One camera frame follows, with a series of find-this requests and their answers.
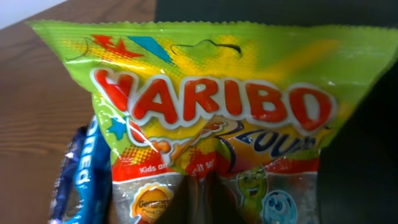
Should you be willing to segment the Haribo gummy worms bag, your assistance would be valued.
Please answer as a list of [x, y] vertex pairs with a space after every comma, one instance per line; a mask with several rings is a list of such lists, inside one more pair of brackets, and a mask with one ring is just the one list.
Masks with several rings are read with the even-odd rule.
[[32, 21], [91, 93], [120, 223], [155, 223], [210, 175], [246, 223], [318, 223], [321, 150], [397, 60], [397, 30], [253, 22]]

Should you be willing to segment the blue Oreo cookie pack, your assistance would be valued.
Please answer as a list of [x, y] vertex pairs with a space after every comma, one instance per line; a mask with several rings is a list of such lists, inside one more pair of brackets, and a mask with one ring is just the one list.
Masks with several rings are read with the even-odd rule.
[[102, 224], [111, 195], [110, 148], [96, 116], [77, 129], [55, 181], [48, 224]]

